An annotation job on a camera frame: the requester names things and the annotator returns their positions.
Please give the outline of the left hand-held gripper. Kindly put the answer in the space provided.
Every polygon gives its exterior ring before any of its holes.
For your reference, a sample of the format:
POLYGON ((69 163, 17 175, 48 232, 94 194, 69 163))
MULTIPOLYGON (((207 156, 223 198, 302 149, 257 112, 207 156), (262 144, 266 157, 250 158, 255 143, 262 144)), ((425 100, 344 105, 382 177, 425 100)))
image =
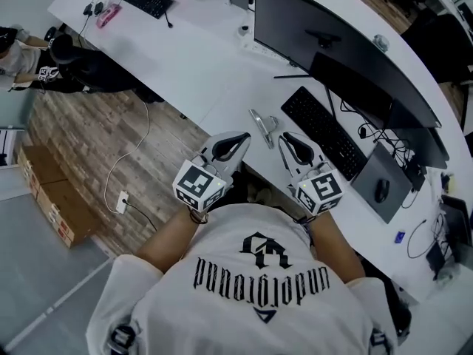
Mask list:
POLYGON ((175 197, 197 212, 208 210, 233 185, 236 171, 251 144, 248 132, 211 136, 191 160, 185 160, 172 187, 175 197))

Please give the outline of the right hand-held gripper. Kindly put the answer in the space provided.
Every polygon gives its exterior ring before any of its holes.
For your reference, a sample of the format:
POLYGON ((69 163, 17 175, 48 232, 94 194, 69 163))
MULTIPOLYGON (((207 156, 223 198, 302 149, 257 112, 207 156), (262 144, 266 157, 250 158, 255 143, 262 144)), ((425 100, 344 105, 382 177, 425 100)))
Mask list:
POLYGON ((341 175, 324 163, 324 153, 316 142, 305 135, 283 132, 278 147, 290 174, 287 188, 295 202, 311 215, 320 215, 338 205, 344 196, 341 175))

